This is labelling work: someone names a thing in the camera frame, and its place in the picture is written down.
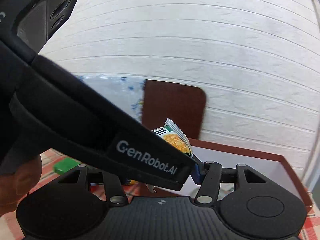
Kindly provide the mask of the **person's left hand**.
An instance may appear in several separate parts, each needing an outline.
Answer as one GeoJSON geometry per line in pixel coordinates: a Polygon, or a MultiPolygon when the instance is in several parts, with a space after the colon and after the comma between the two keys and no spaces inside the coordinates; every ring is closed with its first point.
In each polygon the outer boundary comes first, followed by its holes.
{"type": "Polygon", "coordinates": [[[1,163],[1,216],[16,210],[18,202],[40,180],[40,155],[28,157],[12,148],[1,163]]]}

